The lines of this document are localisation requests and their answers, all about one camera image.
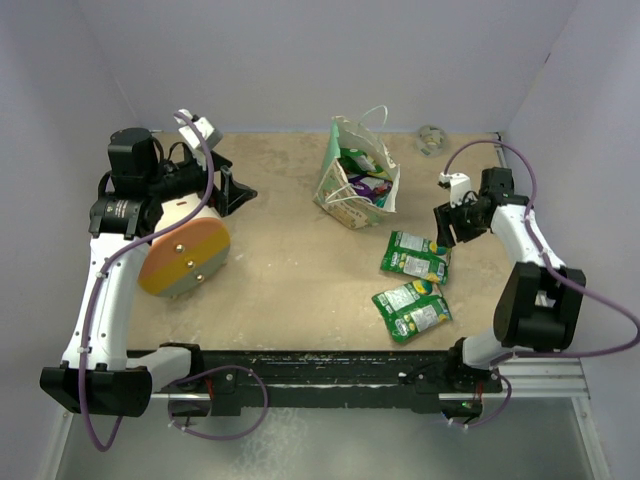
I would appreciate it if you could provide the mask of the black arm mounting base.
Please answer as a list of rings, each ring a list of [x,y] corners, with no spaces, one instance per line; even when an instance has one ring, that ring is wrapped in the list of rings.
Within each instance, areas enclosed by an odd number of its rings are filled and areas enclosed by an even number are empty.
[[[245,407],[404,409],[418,414],[480,413],[480,397],[504,388],[489,378],[458,388],[447,381],[449,350],[205,350],[197,372],[170,385],[172,400],[210,400],[213,416]]]

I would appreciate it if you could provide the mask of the teal snack packet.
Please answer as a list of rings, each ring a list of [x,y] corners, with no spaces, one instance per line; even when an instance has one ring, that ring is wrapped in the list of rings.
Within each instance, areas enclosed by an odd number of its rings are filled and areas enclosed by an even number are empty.
[[[387,198],[388,198],[388,194],[378,197],[375,200],[374,205],[378,208],[383,208],[386,204]]]

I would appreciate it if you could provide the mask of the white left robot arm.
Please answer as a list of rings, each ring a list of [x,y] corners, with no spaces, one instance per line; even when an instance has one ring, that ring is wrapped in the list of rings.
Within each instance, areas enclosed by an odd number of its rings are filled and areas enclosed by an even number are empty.
[[[42,390],[73,413],[138,417],[172,382],[184,392],[205,382],[196,345],[165,343],[140,358],[127,352],[136,291],[175,297],[213,276],[230,252],[225,218],[256,195],[216,153],[215,128],[198,120],[180,135],[180,162],[147,129],[111,136],[110,168],[89,213],[90,268],[78,320],[60,364],[40,377]]]

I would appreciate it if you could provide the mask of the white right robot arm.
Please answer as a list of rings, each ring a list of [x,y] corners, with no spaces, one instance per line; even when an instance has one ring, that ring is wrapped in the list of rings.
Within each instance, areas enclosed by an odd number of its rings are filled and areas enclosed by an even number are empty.
[[[477,191],[462,173],[441,173],[439,184],[450,198],[434,210],[437,245],[452,248],[490,232],[502,242],[512,265],[492,327],[459,339],[449,349],[446,383],[456,391],[467,391],[489,378],[492,363],[500,356],[566,350],[574,338],[583,296],[564,283],[571,280],[585,286],[586,277],[549,248],[528,197],[514,190],[511,171],[483,170]]]

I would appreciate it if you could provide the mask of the purple Fox's bag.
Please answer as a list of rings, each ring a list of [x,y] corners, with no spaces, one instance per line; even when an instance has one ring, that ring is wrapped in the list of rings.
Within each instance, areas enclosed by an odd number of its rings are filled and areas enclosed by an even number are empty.
[[[352,189],[361,197],[367,198],[372,203],[390,192],[392,182],[370,175],[348,174],[347,179]]]

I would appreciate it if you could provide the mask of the white orange toy drawer box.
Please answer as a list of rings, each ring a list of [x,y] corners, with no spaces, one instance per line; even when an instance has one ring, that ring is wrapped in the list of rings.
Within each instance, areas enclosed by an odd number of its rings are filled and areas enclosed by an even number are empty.
[[[158,297],[184,294],[219,270],[230,246],[227,226],[215,209],[206,206],[189,222],[152,241],[138,284]]]

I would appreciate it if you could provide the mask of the green snack packet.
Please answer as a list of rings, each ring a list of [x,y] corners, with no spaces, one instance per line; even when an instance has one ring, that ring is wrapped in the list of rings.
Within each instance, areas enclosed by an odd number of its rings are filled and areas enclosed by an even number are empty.
[[[341,148],[339,163],[346,173],[391,181],[391,176],[362,150]]]
[[[452,320],[440,288],[426,280],[414,280],[371,298],[391,339],[403,344],[413,337]]]
[[[445,285],[450,261],[450,248],[405,231],[392,231],[380,269]]]

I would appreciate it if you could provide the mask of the green paper gift bag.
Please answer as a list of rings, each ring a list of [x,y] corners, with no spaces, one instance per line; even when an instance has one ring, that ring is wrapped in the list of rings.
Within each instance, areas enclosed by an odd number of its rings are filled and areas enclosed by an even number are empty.
[[[381,134],[370,131],[365,119],[380,110],[378,105],[359,120],[335,116],[313,202],[343,226],[355,230],[376,226],[396,212],[400,166],[392,159]]]

